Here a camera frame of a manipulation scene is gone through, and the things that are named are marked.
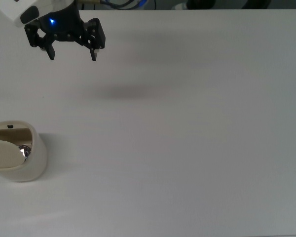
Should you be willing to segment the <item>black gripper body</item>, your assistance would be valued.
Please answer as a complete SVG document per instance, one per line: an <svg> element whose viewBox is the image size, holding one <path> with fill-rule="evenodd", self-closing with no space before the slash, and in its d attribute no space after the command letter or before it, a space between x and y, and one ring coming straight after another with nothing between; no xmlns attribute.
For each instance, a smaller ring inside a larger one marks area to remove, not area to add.
<svg viewBox="0 0 296 237"><path fill-rule="evenodd" d="M38 21L40 29L51 40L75 41L84 33L83 21L75 0L62 9L59 8L40 17Z"/></svg>

